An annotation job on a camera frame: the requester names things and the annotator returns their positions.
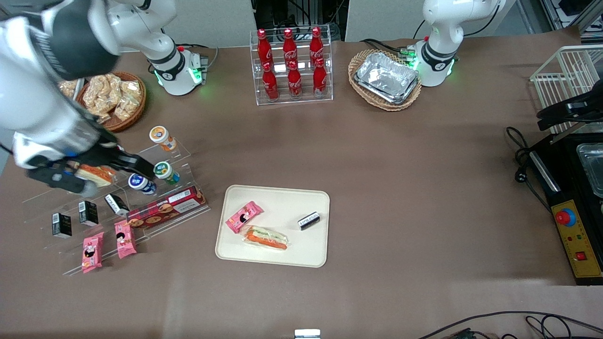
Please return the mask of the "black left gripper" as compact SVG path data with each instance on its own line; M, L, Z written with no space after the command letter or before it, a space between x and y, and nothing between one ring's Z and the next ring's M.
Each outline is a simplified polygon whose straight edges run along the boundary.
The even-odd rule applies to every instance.
M569 99L565 105L551 105L537 113L538 119L566 119L567 121L539 120L541 131L564 132L579 122L586 124L602 122L602 92L590 91Z

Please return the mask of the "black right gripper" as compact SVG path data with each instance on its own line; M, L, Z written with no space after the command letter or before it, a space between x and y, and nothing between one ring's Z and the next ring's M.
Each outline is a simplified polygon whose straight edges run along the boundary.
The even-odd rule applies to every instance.
M148 180L155 178L152 163L140 155L124 153L116 135L104 128L95 131L91 128L77 129L67 140L69 146L65 150L65 163L69 167L85 164L97 167L110 176L116 176L119 171L126 171Z

